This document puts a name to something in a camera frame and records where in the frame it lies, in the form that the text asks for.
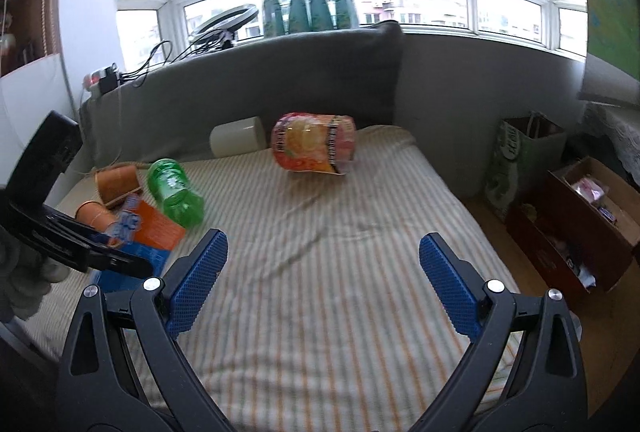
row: white cup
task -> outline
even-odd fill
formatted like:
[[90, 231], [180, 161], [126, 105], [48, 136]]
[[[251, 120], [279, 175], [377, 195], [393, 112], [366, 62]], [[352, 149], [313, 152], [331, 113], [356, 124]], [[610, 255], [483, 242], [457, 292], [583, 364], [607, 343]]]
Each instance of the white cup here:
[[267, 140], [260, 119], [252, 117], [214, 127], [209, 146], [214, 157], [225, 157], [266, 149]]

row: silver screw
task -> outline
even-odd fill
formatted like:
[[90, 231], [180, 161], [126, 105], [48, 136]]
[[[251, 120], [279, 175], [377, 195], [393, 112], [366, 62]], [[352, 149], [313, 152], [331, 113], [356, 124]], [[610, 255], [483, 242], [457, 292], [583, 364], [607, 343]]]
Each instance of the silver screw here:
[[486, 283], [486, 287], [494, 293], [502, 293], [504, 291], [504, 284], [497, 279], [491, 279]]
[[148, 279], [146, 279], [143, 287], [147, 291], [154, 291], [160, 287], [160, 279], [158, 279], [157, 277], [149, 277]]
[[559, 289], [553, 287], [547, 291], [547, 294], [551, 300], [562, 300], [562, 292]]
[[91, 286], [87, 286], [86, 288], [84, 288], [84, 291], [82, 292], [82, 294], [87, 298], [91, 298], [91, 297], [94, 297], [95, 295], [98, 295], [97, 285], [92, 284]]

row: blue gripper pad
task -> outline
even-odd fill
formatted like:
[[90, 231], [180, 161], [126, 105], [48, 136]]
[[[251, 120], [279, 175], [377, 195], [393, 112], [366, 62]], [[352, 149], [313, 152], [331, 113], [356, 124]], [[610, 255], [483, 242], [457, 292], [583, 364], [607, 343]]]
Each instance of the blue gripper pad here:
[[431, 234], [421, 239], [419, 255], [420, 266], [436, 290], [453, 327], [474, 342], [482, 330], [478, 317], [478, 300]]
[[207, 299], [220, 271], [226, 263], [228, 244], [224, 232], [210, 232], [196, 246], [192, 255], [198, 256], [193, 266], [174, 290], [169, 301], [169, 320], [165, 329], [174, 340], [179, 333], [188, 331]]

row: brown box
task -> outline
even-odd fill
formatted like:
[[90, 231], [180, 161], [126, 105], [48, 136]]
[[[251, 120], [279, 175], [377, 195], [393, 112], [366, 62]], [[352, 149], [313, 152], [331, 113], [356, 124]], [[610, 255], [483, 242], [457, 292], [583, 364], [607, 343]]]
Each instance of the brown box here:
[[[586, 175], [608, 187], [602, 205], [616, 216], [615, 224], [571, 187]], [[522, 202], [536, 207], [538, 217], [553, 226], [554, 235], [580, 247], [597, 288], [612, 289], [633, 258], [640, 256], [640, 193], [592, 157], [549, 172], [540, 189]], [[526, 218], [522, 202], [509, 213], [509, 233], [549, 286], [566, 291], [568, 299], [577, 300], [587, 290], [541, 231], [538, 220], [533, 223]]]

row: striped bed sheet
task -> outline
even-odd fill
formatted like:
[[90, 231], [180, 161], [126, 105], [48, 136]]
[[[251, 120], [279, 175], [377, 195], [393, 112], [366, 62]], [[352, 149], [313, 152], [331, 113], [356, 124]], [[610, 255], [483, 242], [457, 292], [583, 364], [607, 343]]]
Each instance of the striped bed sheet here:
[[[206, 197], [206, 215], [167, 268], [210, 227], [226, 232], [229, 252], [178, 343], [240, 431], [404, 431], [418, 419], [468, 345], [418, 263], [424, 234], [439, 232], [484, 279], [517, 290], [478, 224], [399, 127], [359, 131], [353, 169], [342, 177], [282, 170], [269, 150], [184, 168]], [[59, 208], [73, 215], [96, 198], [87, 178]], [[90, 274], [73, 271], [24, 324], [50, 357], [62, 354], [89, 283]], [[127, 340], [149, 401], [164, 405], [135, 333]], [[512, 336], [481, 408], [497, 401], [517, 347]]]

